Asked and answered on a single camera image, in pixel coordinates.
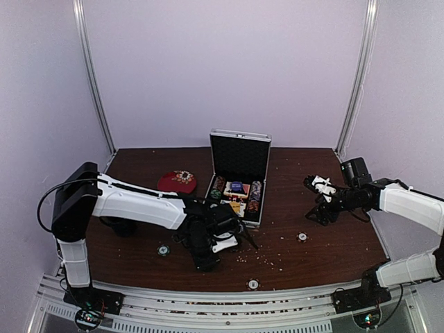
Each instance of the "white wall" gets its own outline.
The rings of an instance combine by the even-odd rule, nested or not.
[[[0,332],[23,332],[56,245],[40,196],[108,151],[92,106],[70,0],[0,3]],[[47,225],[52,200],[44,205]]]
[[[364,99],[346,157],[363,156],[373,178],[399,178],[444,197],[444,6],[383,1]],[[392,259],[439,245],[426,228],[386,213],[373,218]],[[420,286],[431,323],[442,332],[444,282]]]
[[[366,3],[86,0],[116,146],[209,146],[215,127],[334,147]]]

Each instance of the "dark wood surface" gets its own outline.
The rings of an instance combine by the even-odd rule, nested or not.
[[[205,195],[212,176],[209,148],[121,149],[108,174],[124,182],[155,189],[168,171],[191,171],[198,180],[196,194]],[[133,287],[174,291],[246,291],[246,283],[260,281],[260,290],[294,289],[360,278],[385,260],[370,223],[348,213],[327,227],[304,218],[314,206],[315,194],[302,181],[309,174],[330,177],[343,185],[339,162],[330,149],[272,148],[262,225],[251,232],[260,249],[244,242],[238,253],[220,253],[221,263],[211,273],[194,268],[190,254],[171,240],[173,231],[139,224],[129,238],[92,219],[87,245],[95,280]],[[309,241],[296,241],[306,232]],[[166,244],[171,254],[161,257]]]

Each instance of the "aluminum case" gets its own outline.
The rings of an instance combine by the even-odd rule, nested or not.
[[[254,180],[262,182],[258,216],[242,218],[247,227],[259,228],[264,211],[271,135],[214,128],[210,132],[210,141],[213,176],[205,197],[210,197],[217,176],[222,176],[227,181],[236,180],[246,184],[251,184]]]

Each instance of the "red round coaster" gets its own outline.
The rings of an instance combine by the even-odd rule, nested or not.
[[[159,191],[190,194],[196,188],[196,177],[188,171],[172,171],[164,174],[157,183]]]

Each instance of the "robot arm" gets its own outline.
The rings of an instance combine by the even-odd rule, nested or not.
[[[304,184],[318,193],[317,206],[306,217],[320,224],[335,222],[340,212],[361,208],[382,210],[419,223],[439,236],[444,230],[444,200],[415,191],[399,180],[372,181],[362,158],[344,162],[342,171],[349,188],[333,185],[330,179],[308,176]],[[389,300],[387,290],[397,284],[435,280],[444,277],[444,243],[439,248],[388,262],[363,274],[358,290],[334,294],[336,310],[350,311],[360,305],[369,305],[374,299]]]
[[[218,264],[217,252],[236,246],[236,235],[248,233],[229,205],[201,203],[194,197],[130,185],[101,174],[97,165],[84,163],[55,194],[51,231],[58,243],[73,293],[91,299],[92,282],[86,248],[91,216],[103,219],[119,236],[135,231],[135,222],[153,223],[176,230],[198,270]]]

